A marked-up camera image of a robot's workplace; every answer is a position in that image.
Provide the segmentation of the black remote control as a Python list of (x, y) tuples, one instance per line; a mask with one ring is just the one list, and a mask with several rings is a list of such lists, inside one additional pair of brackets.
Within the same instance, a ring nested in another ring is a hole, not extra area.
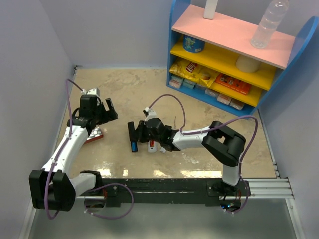
[(129, 140), (130, 140), (130, 146), (131, 146), (132, 141), (137, 143), (136, 135), (135, 135), (135, 127), (132, 121), (128, 122), (128, 132), (129, 132)]

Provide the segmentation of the white remote control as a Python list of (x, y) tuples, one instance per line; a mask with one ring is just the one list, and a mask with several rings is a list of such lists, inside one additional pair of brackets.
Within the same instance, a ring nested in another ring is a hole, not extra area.
[(156, 153), (157, 152), (157, 143), (153, 140), (148, 142), (148, 153)]

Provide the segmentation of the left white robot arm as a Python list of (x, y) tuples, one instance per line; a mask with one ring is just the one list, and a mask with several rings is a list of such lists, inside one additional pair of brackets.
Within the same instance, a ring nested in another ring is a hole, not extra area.
[(86, 170), (71, 179), (69, 170), (92, 131), (118, 119), (112, 100), (104, 101), (96, 94), (80, 97), (80, 105), (69, 115), (65, 135), (48, 162), (32, 170), (29, 186), (36, 209), (70, 211), (75, 199), (85, 192), (99, 195), (103, 191), (98, 171)]

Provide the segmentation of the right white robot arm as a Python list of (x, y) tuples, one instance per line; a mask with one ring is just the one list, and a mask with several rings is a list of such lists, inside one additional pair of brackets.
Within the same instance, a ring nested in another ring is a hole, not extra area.
[(246, 139), (219, 121), (203, 129), (180, 132), (164, 125), (159, 118), (152, 118), (139, 122), (133, 130), (133, 140), (154, 141), (170, 152), (203, 147), (223, 165), (223, 192), (232, 196), (240, 189), (240, 163)]

